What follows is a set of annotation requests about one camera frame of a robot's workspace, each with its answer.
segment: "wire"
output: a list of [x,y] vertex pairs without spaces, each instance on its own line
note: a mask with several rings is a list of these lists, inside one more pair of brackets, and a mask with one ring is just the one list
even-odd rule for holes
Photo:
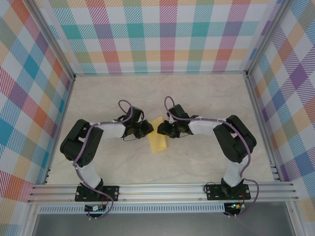
[[133,141],[133,140],[136,140],[137,138],[135,138],[135,139],[131,139],[131,140],[125,140],[125,137],[123,138],[123,140],[125,141],[125,142],[130,142],[130,141]]
[[250,207],[249,207],[247,210],[241,212],[239,215],[242,215],[242,214],[244,214],[245,212],[248,212],[249,209],[250,209],[250,208],[255,204],[255,202],[257,201],[257,198],[258,198],[258,195],[259,195],[259,185],[258,185],[258,183],[257,183],[255,180],[249,179],[249,178],[244,178],[244,177],[243,177],[243,172],[244,172],[245,169],[250,165],[251,160],[252,160],[251,151],[250,151],[250,148],[248,147],[248,145],[247,145],[245,139],[242,137],[242,135],[240,134],[240,132],[239,132],[233,125],[231,125],[230,123],[226,122],[225,120],[221,120],[221,119],[211,119],[211,118],[179,118],[179,117],[174,116],[174,115],[169,111],[169,109],[168,109],[168,107],[167,107],[167,105],[166,105],[166,101],[167,101],[168,98],[172,101],[173,106],[175,106],[174,99],[173,99],[171,96],[166,96],[165,99],[164,99],[164,107],[165,107],[165,109],[167,110],[167,112],[169,113],[169,115],[172,116],[174,119],[177,119],[177,120],[185,120],[185,121],[203,120],[203,121],[211,121],[211,122],[214,122],[214,121],[215,121],[215,122],[220,122],[220,123],[223,123],[223,124],[226,124],[227,126],[229,126],[229,127],[238,135],[238,137],[240,138],[240,140],[241,140],[242,143],[244,144],[245,149],[246,149],[246,152],[247,152],[247,154],[248,154],[248,162],[247,162],[247,164],[243,167],[243,169],[241,170],[241,172],[240,172],[240,177],[243,178],[243,179],[246,180],[246,181],[250,181],[250,182],[255,183],[255,184],[256,184],[256,187],[257,187],[257,193],[256,193],[256,196],[255,196],[255,198],[254,198],[252,204],[250,205]]
[[240,192],[240,194],[241,194],[242,197],[243,197],[243,203],[245,203],[245,196],[244,196],[244,194],[243,194],[242,192]]
[[[121,107],[121,105],[120,105],[121,102],[127,103],[127,104],[132,108],[132,105],[131,105],[130,102],[128,102],[127,100],[120,100],[120,101],[118,102],[118,106],[120,107],[120,109],[121,109],[123,112],[126,113],[126,111],[125,111],[125,110]],[[89,139],[89,135],[90,135],[90,133],[91,133],[91,131],[92,131],[92,129],[93,129],[94,127],[99,126],[99,125],[113,124],[113,123],[115,123],[115,124],[122,124],[122,123],[127,122],[128,120],[131,119],[132,113],[133,113],[133,109],[131,109],[129,117],[128,117],[127,119],[123,120],[123,121],[103,121],[103,122],[95,123],[95,124],[91,125],[90,128],[89,128],[88,131],[87,131],[87,134],[86,134],[86,136],[85,136],[85,140],[84,140],[84,142],[83,142],[83,144],[82,144],[82,147],[81,147],[81,150],[80,150],[78,156],[76,157],[76,159],[75,159],[75,160],[73,161],[73,163],[72,163],[72,165],[74,166],[75,171],[76,171],[78,177],[80,178],[82,184],[84,184],[88,189],[90,189],[90,190],[92,190],[92,191],[94,191],[94,192],[96,192],[96,193],[98,193],[98,194],[101,194],[101,195],[107,197],[107,199],[110,199],[110,201],[112,202],[110,208],[109,208],[105,213],[103,213],[101,216],[99,216],[99,217],[94,217],[94,218],[92,218],[92,217],[90,216],[90,212],[88,212],[88,216],[89,216],[90,219],[97,220],[97,219],[101,219],[101,218],[105,217],[105,216],[112,210],[112,208],[113,208],[113,206],[114,206],[114,200],[113,200],[113,198],[112,198],[111,196],[109,196],[108,194],[103,193],[103,192],[101,192],[101,191],[98,191],[98,190],[94,189],[93,187],[91,187],[89,184],[87,184],[87,183],[84,181],[82,175],[81,175],[80,172],[79,172],[79,165],[77,164],[77,162],[79,161],[79,159],[80,159],[81,156],[82,156],[82,153],[84,152],[84,149],[85,149],[85,147],[86,147],[86,145],[87,145],[87,141],[88,141],[88,139]]]
[[102,197],[102,203],[101,203],[101,207],[102,207],[102,208],[103,208],[103,202],[104,202],[104,197]]
[[206,183],[206,184],[203,186],[203,191],[204,191],[205,193],[207,193],[207,192],[206,192],[206,186],[207,186],[208,183]]

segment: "black bracket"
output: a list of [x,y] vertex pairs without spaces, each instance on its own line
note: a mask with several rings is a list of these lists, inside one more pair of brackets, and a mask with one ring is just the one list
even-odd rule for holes
[[[246,128],[243,122],[235,115],[226,119],[244,138],[251,153],[257,145],[257,141],[252,133]],[[226,124],[220,124],[213,129],[214,134],[220,144],[224,155],[232,162],[241,163],[243,158],[248,155],[247,150],[240,137],[233,137],[234,130]]]
[[[89,122],[80,119],[70,130],[60,146],[60,152],[65,155],[67,160],[74,161],[77,158],[83,145],[83,142],[79,138],[85,139],[90,126]],[[79,167],[86,166],[92,162],[102,135],[103,130],[98,127],[94,127],[91,130],[84,151],[77,162]]]
[[238,191],[227,196],[221,188],[221,184],[207,184],[204,187],[207,194],[207,200],[249,200],[251,199],[250,189],[247,184],[242,184]]
[[[126,115],[119,117],[118,120],[126,120],[130,116],[130,113],[131,108],[128,109]],[[137,107],[132,107],[132,117],[124,123],[124,126],[126,129],[123,138],[133,134],[135,138],[141,139],[153,131],[152,125],[146,119],[144,120],[144,112]]]
[[[196,118],[197,115],[193,115],[189,117],[189,115],[184,111],[180,104],[177,104],[169,109],[169,112],[178,117],[178,118]],[[177,120],[174,119],[175,122],[169,123],[168,120],[165,120],[157,127],[157,133],[162,135],[167,135],[168,137],[174,139],[179,138],[181,133],[191,134],[193,135],[192,131],[189,128],[190,121],[186,120]]]
[[[111,196],[114,202],[118,201],[119,186],[106,186],[103,185],[103,181],[101,181],[95,189]],[[74,200],[76,202],[107,202],[107,198],[105,196],[90,190],[82,183],[77,187]]]

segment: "beige marble surface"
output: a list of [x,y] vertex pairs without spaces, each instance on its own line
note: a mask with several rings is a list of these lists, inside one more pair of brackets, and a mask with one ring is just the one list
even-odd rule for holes
[[[190,115],[205,118],[240,117],[257,139],[252,163],[244,176],[273,181],[269,161],[242,75],[137,75],[78,77],[62,127],[58,148],[74,123],[109,121],[122,115],[117,102],[126,99],[150,121],[166,118],[164,98],[170,95]],[[132,142],[101,141],[94,158],[104,183],[219,182],[227,158],[214,136],[167,138],[167,149],[152,154],[148,137]],[[57,150],[49,184],[79,183]]]

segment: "yellow sponge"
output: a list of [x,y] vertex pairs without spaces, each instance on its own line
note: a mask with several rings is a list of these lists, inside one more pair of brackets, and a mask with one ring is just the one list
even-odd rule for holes
[[158,134],[158,126],[163,123],[163,117],[158,117],[153,121],[150,121],[150,124],[153,126],[154,131],[148,134],[152,153],[161,151],[167,148],[166,145],[166,136]]

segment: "plaid backdrop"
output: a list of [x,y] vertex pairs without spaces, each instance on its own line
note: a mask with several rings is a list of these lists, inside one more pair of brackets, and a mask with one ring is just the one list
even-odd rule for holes
[[265,9],[276,1],[36,2],[73,69],[95,74],[243,71]]
[[263,30],[261,31],[260,36],[259,36],[256,44],[255,44],[255,47],[254,47],[254,49],[253,49],[253,51],[251,53],[251,56],[250,56],[249,60],[246,63],[246,66],[245,66],[245,69],[244,69],[245,71],[248,70],[248,68],[249,68],[249,66],[250,66],[250,64],[252,62],[252,59],[256,55],[257,49],[260,47],[260,45],[261,45],[261,43],[262,43],[262,41],[263,41],[263,39],[264,39],[264,37],[266,35],[266,32],[268,31],[272,20],[276,16],[276,14],[277,14],[277,12],[279,10],[279,7],[280,7],[282,2],[283,2],[283,0],[277,0],[277,3],[275,4],[274,8],[272,9],[272,12],[271,12],[271,14],[270,14],[270,16],[269,16],[269,18],[268,18],[268,20],[267,20]]
[[252,82],[281,171],[315,230],[315,0],[295,0]]
[[17,235],[32,186],[43,181],[69,86],[22,0],[1,0],[0,236]]

